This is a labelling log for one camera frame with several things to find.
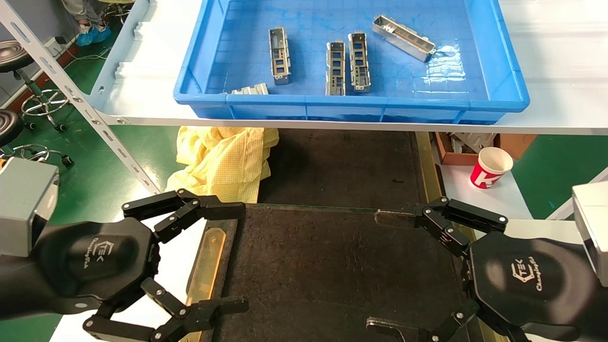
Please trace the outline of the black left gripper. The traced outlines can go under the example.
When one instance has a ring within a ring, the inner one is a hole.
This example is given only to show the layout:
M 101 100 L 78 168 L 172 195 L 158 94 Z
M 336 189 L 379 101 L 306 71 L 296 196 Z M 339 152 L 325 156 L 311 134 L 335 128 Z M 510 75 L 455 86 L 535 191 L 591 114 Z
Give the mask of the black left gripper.
M 220 297 L 185 305 L 152 277 L 159 243 L 168 243 L 200 219 L 240 219 L 245 203 L 223 203 L 215 195 L 185 189 L 159 193 L 122 206 L 117 222 L 80 222 L 44 228 L 28 257 L 1 257 L 0 315 L 11 320 L 39 314 L 97 310 L 83 330 L 105 342 L 178 342 L 189 333 L 211 331 L 223 315 L 249 310 L 244 298 Z M 154 226 L 141 221 L 168 214 Z M 144 293 L 170 315 L 157 328 L 113 321 Z

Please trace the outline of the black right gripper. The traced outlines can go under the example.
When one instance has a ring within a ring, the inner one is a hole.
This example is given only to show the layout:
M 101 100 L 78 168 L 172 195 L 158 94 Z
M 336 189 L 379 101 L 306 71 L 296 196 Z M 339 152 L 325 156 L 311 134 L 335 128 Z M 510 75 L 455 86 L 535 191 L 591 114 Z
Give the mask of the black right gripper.
M 607 288 L 582 245 L 510 237 L 500 233 L 508 223 L 505 216 L 447 197 L 397 211 L 379 209 L 374 221 L 421 228 L 454 256 L 467 256 L 463 273 L 475 300 L 465 301 L 433 330 L 376 317 L 366 320 L 366 329 L 399 342 L 449 342 L 477 316 L 496 333 L 517 340 L 522 333 L 560 342 L 607 340 Z M 454 223 L 491 233 L 471 244 Z

